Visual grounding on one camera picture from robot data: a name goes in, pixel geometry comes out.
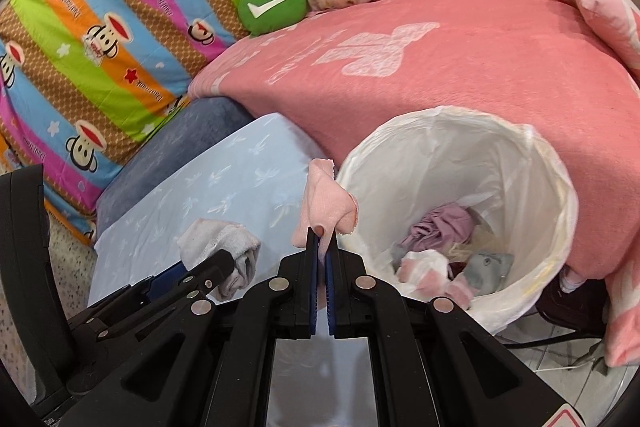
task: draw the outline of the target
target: white laundry basket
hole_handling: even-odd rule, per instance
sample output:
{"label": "white laundry basket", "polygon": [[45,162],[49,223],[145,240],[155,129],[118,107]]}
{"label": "white laundry basket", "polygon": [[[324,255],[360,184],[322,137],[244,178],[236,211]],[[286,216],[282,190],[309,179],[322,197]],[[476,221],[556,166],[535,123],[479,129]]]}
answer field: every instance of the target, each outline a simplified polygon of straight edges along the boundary
{"label": "white laundry basket", "polygon": [[514,255],[505,288],[476,297],[468,311],[492,333],[535,303],[569,255],[574,186],[556,151],[529,125],[450,106],[398,116],[350,153],[337,180],[360,206],[341,247],[400,291],[390,248],[410,225],[453,201],[477,211]]}

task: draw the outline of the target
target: silver rivet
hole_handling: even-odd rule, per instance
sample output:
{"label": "silver rivet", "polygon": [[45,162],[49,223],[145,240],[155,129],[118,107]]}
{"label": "silver rivet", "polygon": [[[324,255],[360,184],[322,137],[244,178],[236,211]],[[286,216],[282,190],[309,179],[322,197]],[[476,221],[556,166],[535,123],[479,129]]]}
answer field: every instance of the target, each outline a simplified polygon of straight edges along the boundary
{"label": "silver rivet", "polygon": [[453,311],[453,302],[446,297],[438,297],[433,301],[433,309],[440,313],[449,313]]}
{"label": "silver rivet", "polygon": [[206,315],[211,311],[211,302],[207,301],[207,299],[201,299],[199,301],[195,301],[191,305],[191,312],[194,315]]}
{"label": "silver rivet", "polygon": [[271,288],[274,292],[284,291],[288,287],[289,281],[287,281],[284,277],[274,277],[269,281],[269,288]]}
{"label": "silver rivet", "polygon": [[370,290],[376,285],[376,280],[370,275],[361,275],[356,279],[356,286],[362,290]]}

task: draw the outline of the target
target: colorful striped fabric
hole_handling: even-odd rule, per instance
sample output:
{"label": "colorful striped fabric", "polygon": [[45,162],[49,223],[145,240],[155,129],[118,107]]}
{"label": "colorful striped fabric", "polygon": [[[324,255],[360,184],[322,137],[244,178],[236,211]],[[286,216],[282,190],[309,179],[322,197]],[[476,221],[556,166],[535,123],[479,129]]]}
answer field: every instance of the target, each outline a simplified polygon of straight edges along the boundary
{"label": "colorful striped fabric", "polygon": [[234,0],[11,0],[0,160],[43,163],[47,208],[89,241],[102,191],[184,106],[193,76],[245,35]]}

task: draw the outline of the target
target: pink blanket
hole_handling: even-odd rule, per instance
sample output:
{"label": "pink blanket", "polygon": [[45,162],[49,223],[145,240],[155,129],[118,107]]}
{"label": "pink blanket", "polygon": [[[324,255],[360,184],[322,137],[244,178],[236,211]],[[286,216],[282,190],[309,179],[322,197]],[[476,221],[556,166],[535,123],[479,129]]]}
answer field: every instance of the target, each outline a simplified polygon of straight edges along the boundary
{"label": "pink blanket", "polygon": [[318,14],[238,42],[189,94],[280,112],[338,165],[380,124],[438,105],[533,124],[580,198],[568,263],[607,278],[607,363],[640,359],[638,91],[571,3],[387,0]]}

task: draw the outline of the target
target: warning label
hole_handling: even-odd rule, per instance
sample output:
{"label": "warning label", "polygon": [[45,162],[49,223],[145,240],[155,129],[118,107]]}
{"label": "warning label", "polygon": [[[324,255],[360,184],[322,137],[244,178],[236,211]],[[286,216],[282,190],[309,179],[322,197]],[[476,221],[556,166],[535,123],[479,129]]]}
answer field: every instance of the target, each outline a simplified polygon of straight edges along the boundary
{"label": "warning label", "polygon": [[584,423],[574,408],[565,403],[542,427],[584,427]]}

